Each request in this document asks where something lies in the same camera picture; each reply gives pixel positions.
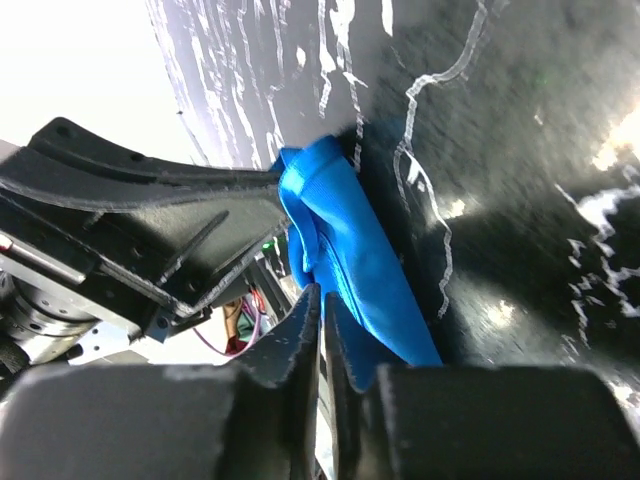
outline blue cloth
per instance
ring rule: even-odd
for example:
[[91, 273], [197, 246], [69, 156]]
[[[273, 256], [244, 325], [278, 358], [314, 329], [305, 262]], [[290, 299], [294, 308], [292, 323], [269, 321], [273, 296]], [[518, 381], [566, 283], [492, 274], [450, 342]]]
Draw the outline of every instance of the blue cloth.
[[338, 141], [284, 148], [280, 200], [291, 218], [289, 260], [300, 287], [337, 292], [356, 321], [411, 365], [440, 365], [387, 237]]

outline purple wire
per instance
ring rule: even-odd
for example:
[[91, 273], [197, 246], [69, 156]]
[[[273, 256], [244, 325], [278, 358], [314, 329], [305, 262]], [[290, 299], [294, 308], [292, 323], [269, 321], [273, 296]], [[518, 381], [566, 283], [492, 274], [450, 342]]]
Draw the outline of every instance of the purple wire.
[[247, 301], [244, 299], [244, 297], [242, 298], [242, 312], [246, 313], [247, 315], [249, 315], [250, 318], [253, 319], [253, 333], [251, 335], [251, 338], [249, 339], [249, 342], [242, 349], [241, 352], [238, 352], [238, 353], [221, 352], [216, 347], [214, 347], [206, 338], [204, 338], [204, 336], [198, 331], [197, 327], [193, 327], [193, 332], [196, 334], [196, 336], [200, 339], [202, 343], [204, 343], [207, 347], [209, 347], [209, 349], [213, 350], [218, 355], [222, 355], [223, 357], [228, 359], [236, 358], [237, 356], [242, 355], [249, 347], [251, 347], [254, 343], [256, 343], [258, 339], [258, 335], [260, 334], [260, 321], [253, 314], [253, 312], [251, 311], [251, 307], [249, 306]]

